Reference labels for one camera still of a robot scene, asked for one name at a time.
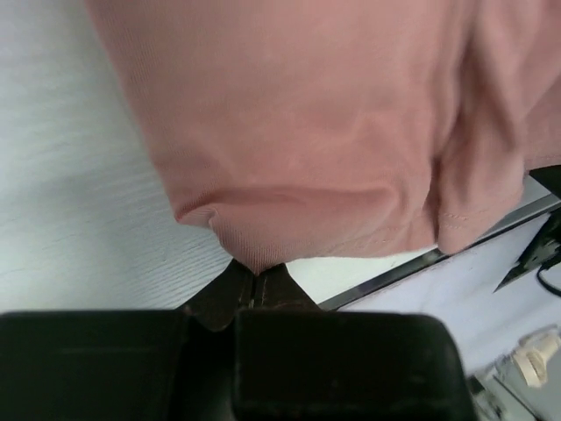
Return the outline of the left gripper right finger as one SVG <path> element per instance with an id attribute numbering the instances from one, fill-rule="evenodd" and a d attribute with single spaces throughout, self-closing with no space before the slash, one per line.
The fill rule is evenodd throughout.
<path id="1" fill-rule="evenodd" d="M 423 314 L 318 309 L 283 266 L 234 318 L 239 420 L 473 420 L 458 348 Z"/>

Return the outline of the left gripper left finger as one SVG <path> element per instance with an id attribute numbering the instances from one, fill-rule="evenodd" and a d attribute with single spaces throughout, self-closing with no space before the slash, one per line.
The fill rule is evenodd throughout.
<path id="1" fill-rule="evenodd" d="M 3 314 L 2 419 L 233 419 L 232 324 L 254 281 L 234 261 L 176 310 Z"/>

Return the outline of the pink mario t shirt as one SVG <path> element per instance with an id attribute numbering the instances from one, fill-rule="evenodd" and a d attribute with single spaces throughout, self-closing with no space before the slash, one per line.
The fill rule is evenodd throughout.
<path id="1" fill-rule="evenodd" d="M 254 273 L 456 253 L 560 162 L 557 1 L 89 1 L 177 221 Z"/>

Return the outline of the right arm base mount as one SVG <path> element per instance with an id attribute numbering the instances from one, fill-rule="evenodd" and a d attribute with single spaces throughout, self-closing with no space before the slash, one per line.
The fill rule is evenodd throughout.
<path id="1" fill-rule="evenodd" d="M 545 187 L 556 199 L 560 199 L 560 166 L 534 169 L 530 176 Z M 498 284 L 495 292 L 507 287 L 535 269 L 538 283 L 553 296 L 560 297 L 560 288 L 548 283 L 543 272 L 548 271 L 560 263 L 560 207 L 550 213 L 549 218 L 540 228 L 536 236 L 511 268 L 503 280 Z"/>

